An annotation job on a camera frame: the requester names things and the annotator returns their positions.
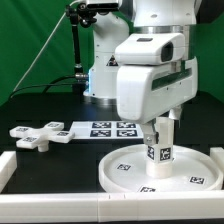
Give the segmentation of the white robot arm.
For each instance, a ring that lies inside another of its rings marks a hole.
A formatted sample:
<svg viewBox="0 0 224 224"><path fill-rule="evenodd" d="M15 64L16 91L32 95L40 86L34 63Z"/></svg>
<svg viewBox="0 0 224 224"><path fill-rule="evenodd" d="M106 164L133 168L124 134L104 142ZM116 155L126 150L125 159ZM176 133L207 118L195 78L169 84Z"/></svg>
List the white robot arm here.
<svg viewBox="0 0 224 224"><path fill-rule="evenodd" d="M87 94L114 100L119 117L157 143L154 119L196 95L191 28L200 0L85 0L96 23Z"/></svg>

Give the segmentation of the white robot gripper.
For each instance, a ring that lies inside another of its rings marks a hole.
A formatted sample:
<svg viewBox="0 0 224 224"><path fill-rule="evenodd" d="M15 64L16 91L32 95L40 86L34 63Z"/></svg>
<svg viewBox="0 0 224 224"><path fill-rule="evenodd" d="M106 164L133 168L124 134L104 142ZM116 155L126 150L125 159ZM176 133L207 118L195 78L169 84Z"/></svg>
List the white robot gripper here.
<svg viewBox="0 0 224 224"><path fill-rule="evenodd" d="M141 124L143 142L148 146L158 142L153 119L171 109L168 117L180 127L183 111L181 104L192 99L197 92L196 58L185 62L187 76L155 88L153 81L159 82L169 77L171 68L171 64L168 63L160 66L125 65L118 70L116 83L118 115L124 121Z"/></svg>

